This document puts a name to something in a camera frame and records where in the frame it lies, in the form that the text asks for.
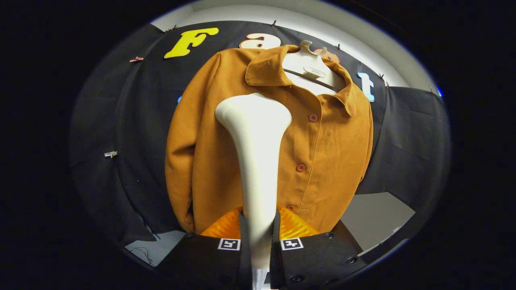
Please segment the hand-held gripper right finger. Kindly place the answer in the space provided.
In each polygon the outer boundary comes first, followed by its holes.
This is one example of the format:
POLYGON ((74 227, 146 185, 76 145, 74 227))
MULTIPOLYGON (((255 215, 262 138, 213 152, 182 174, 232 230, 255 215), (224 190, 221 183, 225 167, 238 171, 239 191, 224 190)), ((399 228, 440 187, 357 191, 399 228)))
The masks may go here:
POLYGON ((270 254, 270 287, 279 290, 329 290, 367 263, 352 244, 333 232, 308 235, 303 220, 276 209, 270 254))

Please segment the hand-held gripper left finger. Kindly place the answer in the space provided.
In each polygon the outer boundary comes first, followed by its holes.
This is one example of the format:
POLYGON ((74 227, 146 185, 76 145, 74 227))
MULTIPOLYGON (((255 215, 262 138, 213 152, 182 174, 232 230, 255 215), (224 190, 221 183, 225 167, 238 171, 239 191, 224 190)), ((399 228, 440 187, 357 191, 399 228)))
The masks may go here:
POLYGON ((252 266, 241 207, 203 234, 185 235, 156 268, 177 290, 250 290, 252 266))

